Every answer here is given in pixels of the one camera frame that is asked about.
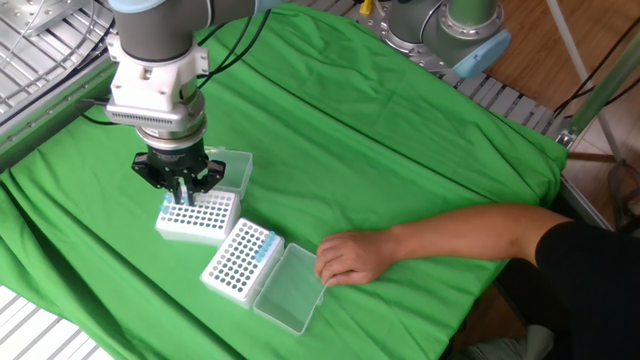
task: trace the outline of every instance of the wooden surface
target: wooden surface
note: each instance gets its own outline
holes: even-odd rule
[[[567,99],[581,83],[569,54],[555,26],[546,1],[501,0],[505,10],[505,27],[513,42],[505,55],[488,74],[538,103],[554,109]],[[638,0],[560,0],[569,29],[590,72],[626,28],[640,16]],[[633,35],[624,43],[627,44]],[[622,53],[621,49],[595,77],[598,83]],[[640,76],[640,70],[628,80]],[[567,109],[573,113],[580,102]],[[640,87],[627,94],[603,113],[607,117],[623,157],[640,169]],[[611,151],[601,126],[594,122],[572,148],[565,176],[576,185],[604,218],[613,223],[613,202],[607,176],[613,167]],[[627,175],[623,190],[639,187]],[[472,311],[465,331],[454,339],[454,350],[493,337],[517,337],[525,328],[492,286]]]
[[[526,334],[526,328],[511,311],[496,287],[491,285],[482,294],[475,309],[469,313],[466,324],[454,337],[453,352],[494,338],[520,337]]]

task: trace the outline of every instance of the transparent box lid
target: transparent box lid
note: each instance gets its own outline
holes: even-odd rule
[[[214,190],[229,191],[240,195],[240,199],[244,198],[253,171],[253,154],[212,147],[206,147],[206,153],[210,160],[218,160],[226,164],[224,178],[214,187]]]
[[[313,271],[315,261],[316,256],[300,246],[287,246],[253,304],[254,311],[301,335],[325,290]]]

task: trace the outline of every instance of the green tablecloth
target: green tablecloth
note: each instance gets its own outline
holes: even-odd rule
[[[213,63],[242,25],[209,41]],[[206,145],[254,154],[242,216],[310,251],[471,204],[549,204],[566,158],[356,23],[295,5],[204,93]],[[78,120],[0,177],[0,283],[117,359],[435,359],[502,265],[399,263],[329,289],[296,337],[205,288],[215,248],[154,230],[163,193],[129,168],[144,150],[130,127]]]

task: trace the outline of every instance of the black shirt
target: black shirt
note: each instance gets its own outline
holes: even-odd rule
[[[540,271],[571,311],[571,334],[545,359],[640,359],[640,239],[576,222],[536,248]]]

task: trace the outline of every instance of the black cable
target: black cable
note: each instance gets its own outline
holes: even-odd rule
[[[593,69],[593,71],[589,74],[589,76],[582,82],[582,84],[580,84],[580,86],[576,89],[576,91],[573,93],[573,95],[571,95],[569,97],[569,99],[567,99],[566,101],[564,101],[562,104],[560,104],[554,111],[553,111],[553,115],[554,117],[562,114],[562,112],[567,108],[567,106],[569,106],[569,104],[577,99],[578,97],[580,97],[580,90],[582,90],[588,83],[589,81],[591,81],[591,79],[593,79],[593,77],[596,75],[596,73],[600,70],[600,68],[602,68],[602,66],[607,62],[607,60],[609,60],[609,58],[611,57],[611,55],[613,55],[613,53],[616,51],[616,49],[620,46],[620,44],[622,44],[622,42],[624,41],[624,39],[626,39],[627,36],[629,36],[629,34],[633,31],[633,29],[635,29],[636,26],[638,26],[638,24],[640,24],[640,17],[638,17],[628,28],[627,30],[625,30],[625,32],[622,34],[622,36],[620,36],[620,38],[618,38],[618,40],[616,41],[615,44],[613,44],[613,46],[611,47],[611,49],[609,49],[609,52],[607,52],[607,54],[602,58],[602,60],[600,60],[600,63]]]
[[[265,13],[264,17],[262,18],[262,21],[260,22],[260,25],[258,26],[258,29],[256,30],[255,35],[253,36],[253,38],[251,39],[251,41],[249,42],[247,47],[244,50],[242,50],[242,52],[240,54],[238,54],[238,56],[236,56],[233,60],[231,60],[228,64],[222,65],[223,63],[220,63],[218,68],[216,68],[215,70],[211,71],[209,73],[209,75],[207,75],[207,77],[204,79],[204,81],[200,85],[198,85],[199,89],[202,89],[202,87],[204,87],[209,82],[209,80],[211,80],[211,78],[213,78],[215,75],[220,74],[221,72],[229,69],[230,67],[232,67],[233,65],[238,63],[238,61],[242,60],[242,58],[245,55],[247,55],[249,50],[251,50],[253,45],[255,45],[256,41],[258,41],[258,37],[260,37],[260,34],[262,33],[262,30],[264,29],[265,25],[267,24],[267,20],[269,19],[269,15],[270,14],[271,14],[271,10],[267,10],[267,12]]]
[[[93,46],[91,47],[91,50],[89,50],[89,52],[87,53],[87,55],[80,61],[80,63],[78,63],[78,66],[76,66],[76,68],[80,68],[82,66],[85,65],[85,63],[87,62],[87,60],[89,59],[89,57],[91,56],[91,54],[93,54],[96,49],[103,44],[103,42],[105,41],[105,39],[107,38],[107,36],[109,36],[109,33],[111,32],[111,30],[113,30],[113,27],[116,25],[116,19],[113,18],[111,20],[111,22],[109,23],[109,26],[107,26],[107,29],[104,31],[104,33],[102,33],[102,36],[100,37],[100,39],[98,39],[98,41],[96,41],[95,44],[93,44]]]
[[[204,45],[207,41],[209,41],[209,39],[211,39],[213,35],[215,35],[218,31],[220,31],[220,29],[222,29],[225,25],[227,25],[227,23],[224,23],[220,26],[216,26],[211,31],[209,31],[209,33],[205,37],[203,37],[202,40],[198,42],[198,46]]]
[[[260,22],[260,25],[258,26],[258,30],[256,30],[256,34],[253,36],[253,39],[251,39],[251,42],[249,43],[249,45],[247,45],[247,47],[240,54],[238,54],[238,56],[236,56],[233,60],[231,60],[231,62],[229,62],[228,64],[223,66],[217,72],[215,72],[214,75],[219,74],[219,73],[229,69],[230,67],[235,65],[238,61],[242,60],[242,58],[245,55],[247,55],[249,50],[251,50],[253,45],[255,45],[256,41],[258,41],[258,37],[262,33],[262,30],[264,29],[264,26],[267,24],[267,20],[269,20],[269,15],[271,15],[271,10],[267,10],[267,12],[265,13],[264,17],[262,18],[262,21]]]
[[[211,79],[211,77],[213,77],[213,75],[216,74],[216,72],[219,71],[224,66],[224,64],[231,58],[231,55],[233,55],[236,52],[236,49],[238,48],[238,46],[240,46],[242,39],[244,39],[244,35],[247,33],[247,29],[249,29],[249,25],[251,24],[251,19],[252,19],[251,16],[247,18],[247,22],[244,24],[244,28],[242,29],[242,32],[240,33],[238,40],[236,40],[236,43],[233,44],[233,46],[231,47],[231,50],[229,50],[229,52],[227,53],[227,56],[225,56],[225,58],[222,59],[220,64],[216,66],[215,69],[210,71],[208,75],[203,75],[202,77],[200,77],[201,79],[206,79],[205,81],[202,82],[202,84],[200,84],[200,88],[202,88],[202,86],[204,86]]]
[[[633,88],[636,87],[638,83],[640,83],[640,77],[638,77],[634,82],[632,82],[629,86],[627,86],[624,90],[622,90],[618,95],[612,97],[609,101],[607,101],[604,106],[609,106],[613,104],[616,100],[625,96],[629,91],[633,90]]]
[[[633,88],[635,88],[636,86],[638,86],[638,84],[640,84],[640,77],[638,77],[634,82],[632,82],[631,84],[629,84],[629,86],[627,86],[626,88],[624,88],[624,90],[620,91],[616,96],[612,97],[611,99],[609,99],[609,101],[607,101],[606,103],[604,103],[604,106],[602,107],[603,109],[611,104],[613,104],[614,102],[616,102],[617,100],[619,100],[621,97],[627,95],[627,93],[629,93],[629,91],[633,90]],[[594,88],[591,88],[589,90],[586,90],[588,92],[593,91]],[[573,118],[575,114],[572,115],[567,115],[564,118],[565,119],[571,119]]]
[[[112,123],[112,122],[102,122],[102,121],[98,121],[88,115],[86,115],[83,111],[81,111],[78,108],[78,103],[89,103],[92,105],[98,105],[98,106],[107,106],[107,102],[109,101],[109,99],[80,99],[78,101],[76,101],[75,103],[73,103],[73,108],[75,109],[75,111],[78,113],[78,115],[80,117],[82,117],[83,119],[94,123],[96,125],[101,125],[101,126],[111,126],[111,125],[120,125],[120,124],[116,124],[116,123]]]

